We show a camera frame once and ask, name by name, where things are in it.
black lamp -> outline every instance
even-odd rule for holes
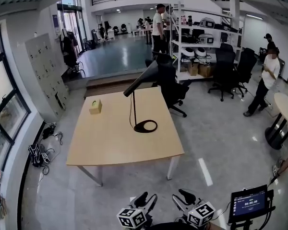
[[[145,120],[140,123],[136,123],[136,113],[135,113],[135,98],[134,98],[134,91],[141,85],[141,83],[144,82],[154,82],[157,80],[158,76],[158,63],[154,60],[150,66],[146,69],[145,72],[143,72],[138,79],[136,79],[132,85],[128,87],[128,89],[125,90],[124,95],[128,97],[129,95],[133,94],[133,110],[134,110],[134,121],[135,125],[133,127],[134,131],[139,133],[151,133],[154,132],[158,124],[154,120]],[[146,123],[154,123],[156,127],[154,129],[145,129],[144,125]]]

window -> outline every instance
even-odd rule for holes
[[[0,168],[3,169],[18,131],[30,110],[21,96],[8,61],[0,34]]]

black table base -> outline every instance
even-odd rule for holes
[[[281,131],[282,128],[285,126],[287,120],[283,120],[282,123],[280,124],[280,126],[278,127],[278,129],[276,129],[276,125],[279,122],[280,118],[282,117],[281,114],[279,114],[276,118],[276,120],[274,121],[274,123],[272,124],[271,127],[267,128],[264,131],[264,136],[267,140],[267,142],[269,143],[269,145],[276,149],[276,150],[280,150],[282,148],[282,144],[283,142],[288,138],[288,132],[284,135],[284,137],[281,136]]]

